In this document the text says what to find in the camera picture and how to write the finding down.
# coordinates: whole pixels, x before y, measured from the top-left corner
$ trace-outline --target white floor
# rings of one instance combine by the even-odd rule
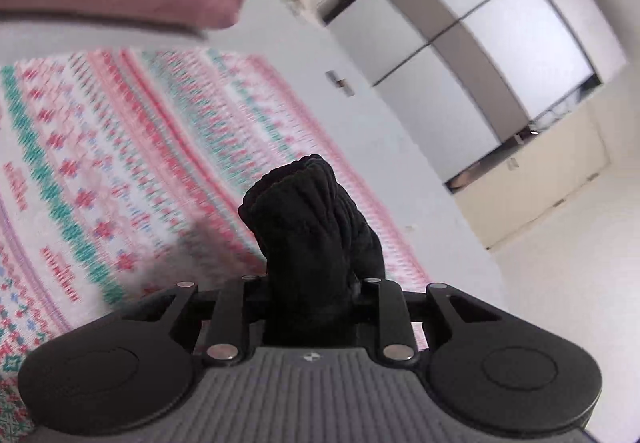
[[[597,360],[602,396],[588,430],[640,437],[640,162],[614,166],[494,249],[510,311]]]

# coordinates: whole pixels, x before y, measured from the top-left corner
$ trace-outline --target patterned fabric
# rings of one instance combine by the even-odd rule
[[[31,429],[24,357],[123,300],[260,273],[238,217],[260,176],[332,163],[388,275],[424,290],[385,209],[274,69],[212,50],[95,51],[0,69],[0,440]]]

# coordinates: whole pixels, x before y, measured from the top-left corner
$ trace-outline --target purple stripe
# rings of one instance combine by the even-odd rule
[[[47,312],[59,331],[62,333],[71,331],[71,326],[66,322],[64,316],[49,295],[49,292],[38,278],[36,271],[33,269],[33,266],[31,266],[31,261],[24,252],[24,248],[22,248],[17,235],[15,235],[14,227],[11,226],[6,208],[4,208],[2,197],[0,197],[0,228],[4,230],[4,236],[9,244],[9,249],[13,252],[14,258],[18,266],[20,266],[24,278],[29,282],[34,294],[40,300],[44,311]]]

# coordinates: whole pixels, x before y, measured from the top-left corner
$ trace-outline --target folded black garment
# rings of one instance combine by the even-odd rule
[[[317,154],[263,176],[238,213],[267,259],[275,306],[265,338],[335,340],[358,280],[385,277],[376,233]]]

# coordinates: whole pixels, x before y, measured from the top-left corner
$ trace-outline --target green stitched pattern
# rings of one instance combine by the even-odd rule
[[[37,144],[38,135],[33,130],[31,118],[20,98],[14,68],[3,67],[1,73],[8,111],[23,149],[23,159],[30,167],[31,177],[40,187],[40,196],[49,206],[49,217],[58,225],[60,234],[69,243],[76,261],[84,266],[89,281],[100,287],[104,301],[110,305],[118,303],[125,297],[124,290],[111,278],[107,266],[97,259],[95,246],[86,238],[73,218],[71,207],[62,197],[62,189],[53,176],[52,168],[47,164],[44,149]]]

